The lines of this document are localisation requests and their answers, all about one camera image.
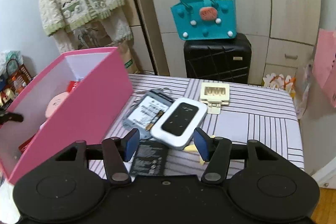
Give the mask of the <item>yellow starfish hair clip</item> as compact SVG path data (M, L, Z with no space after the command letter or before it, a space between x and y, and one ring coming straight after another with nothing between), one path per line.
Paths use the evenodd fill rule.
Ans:
M199 164L204 165L209 162L211 156L215 151L215 145L213 141L209 139L215 139L215 135L211 135L207 138L202 137L199 134L194 134L194 143L187 145L183 151L188 153L194 153L199 155Z

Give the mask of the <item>black phone battery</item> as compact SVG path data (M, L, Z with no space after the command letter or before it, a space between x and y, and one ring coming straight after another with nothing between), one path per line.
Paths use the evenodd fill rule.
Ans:
M163 176L169 148L157 141L141 140L134 154L130 175Z

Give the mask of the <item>white pocket wifi router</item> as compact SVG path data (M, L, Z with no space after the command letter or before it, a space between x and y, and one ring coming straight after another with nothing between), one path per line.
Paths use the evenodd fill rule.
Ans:
M152 137L170 148L183 150L207 114L207 106L189 98L178 98L151 128Z

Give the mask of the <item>pink round compact case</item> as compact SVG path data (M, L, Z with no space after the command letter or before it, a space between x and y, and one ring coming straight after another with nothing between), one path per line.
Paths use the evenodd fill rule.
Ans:
M47 119L49 119L52 114L58 109L58 107L67 99L68 95L68 92L63 92L54 96L54 98L50 100L45 112L45 117Z

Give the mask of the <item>cream plastic clip holder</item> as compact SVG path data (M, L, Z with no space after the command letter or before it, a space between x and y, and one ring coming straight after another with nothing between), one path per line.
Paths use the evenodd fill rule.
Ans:
M207 113L219 115L222 106L229 105L230 85L202 82L199 101L207 105Z

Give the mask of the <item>pink cardboard storage box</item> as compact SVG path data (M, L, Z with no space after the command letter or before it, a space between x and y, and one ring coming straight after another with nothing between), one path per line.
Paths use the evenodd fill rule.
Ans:
M79 84L46 121L47 105L54 96L66 91L70 81ZM15 184L77 140L100 143L132 92L117 48L91 48L60 55L9 106L8 111L21 114L24 121L1 125L1 170L7 181ZM34 134L21 154L18 147Z

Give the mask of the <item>silver keys with ring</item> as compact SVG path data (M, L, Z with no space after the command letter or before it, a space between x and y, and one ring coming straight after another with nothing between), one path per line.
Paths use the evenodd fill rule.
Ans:
M155 98L157 101L172 104L174 99L172 98L172 90L170 88L160 88L160 89L150 89L143 91L134 92L137 95L150 96Z

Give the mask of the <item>black hard suitcase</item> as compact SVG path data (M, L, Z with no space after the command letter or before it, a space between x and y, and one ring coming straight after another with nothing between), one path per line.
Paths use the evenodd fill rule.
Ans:
M252 46L244 34L233 39L186 41L183 53L188 78L248 82Z

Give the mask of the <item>colourful gift bag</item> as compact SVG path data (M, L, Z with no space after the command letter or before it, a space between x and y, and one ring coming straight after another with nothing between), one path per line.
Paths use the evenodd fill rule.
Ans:
M262 85L266 88L286 91L292 99L295 97L295 77L291 77L290 75L268 74L263 77Z

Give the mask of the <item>brown paper grocery bag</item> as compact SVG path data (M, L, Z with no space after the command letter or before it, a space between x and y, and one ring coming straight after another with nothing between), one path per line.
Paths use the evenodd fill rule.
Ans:
M138 74L139 69L135 63L135 59L131 54L127 41L119 42L117 47L127 72L129 74Z

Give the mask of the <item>pink paper shopping bag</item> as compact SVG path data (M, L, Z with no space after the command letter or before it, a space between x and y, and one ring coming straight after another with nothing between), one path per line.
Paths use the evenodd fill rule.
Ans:
M335 52L335 31L320 28L313 75L333 107L335 107Z

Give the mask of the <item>teal felt tote bag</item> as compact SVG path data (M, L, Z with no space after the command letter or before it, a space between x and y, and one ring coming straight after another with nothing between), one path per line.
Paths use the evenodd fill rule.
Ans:
M179 0L171 7L182 40L236 37L236 0Z

